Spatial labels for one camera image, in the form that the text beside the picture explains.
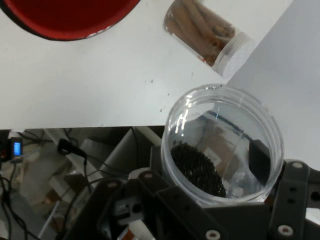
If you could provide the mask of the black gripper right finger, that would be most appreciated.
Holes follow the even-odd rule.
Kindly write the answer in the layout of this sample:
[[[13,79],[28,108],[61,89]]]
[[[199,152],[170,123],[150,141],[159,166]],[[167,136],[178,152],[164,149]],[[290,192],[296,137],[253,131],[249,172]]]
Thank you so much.
[[[272,189],[270,218],[260,216],[250,226],[250,240],[318,240],[320,226],[306,219],[307,208],[320,207],[320,172],[293,160],[281,165]]]

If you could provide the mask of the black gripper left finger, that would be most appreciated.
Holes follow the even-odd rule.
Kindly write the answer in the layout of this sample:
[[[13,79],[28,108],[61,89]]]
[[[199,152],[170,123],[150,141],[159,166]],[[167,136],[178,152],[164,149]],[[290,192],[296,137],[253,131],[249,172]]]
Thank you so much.
[[[157,240],[228,240],[230,233],[180,187],[146,170],[127,183],[104,179],[65,240],[116,240],[141,220]]]

